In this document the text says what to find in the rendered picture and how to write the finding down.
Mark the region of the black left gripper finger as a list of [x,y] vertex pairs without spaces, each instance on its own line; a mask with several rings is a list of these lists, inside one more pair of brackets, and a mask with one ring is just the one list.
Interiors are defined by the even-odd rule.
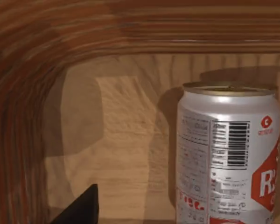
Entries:
[[92,184],[50,224],[98,224],[98,185]]

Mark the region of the silver and red can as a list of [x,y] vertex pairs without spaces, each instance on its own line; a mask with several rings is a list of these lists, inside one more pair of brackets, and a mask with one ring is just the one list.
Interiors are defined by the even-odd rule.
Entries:
[[273,224],[277,89],[185,83],[177,107],[176,224]]

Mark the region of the wooden cupboard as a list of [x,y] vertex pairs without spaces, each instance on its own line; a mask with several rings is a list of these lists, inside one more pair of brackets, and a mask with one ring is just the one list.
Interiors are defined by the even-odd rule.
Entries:
[[92,184],[98,224],[174,224],[195,81],[280,102],[280,0],[0,0],[0,224],[50,224]]

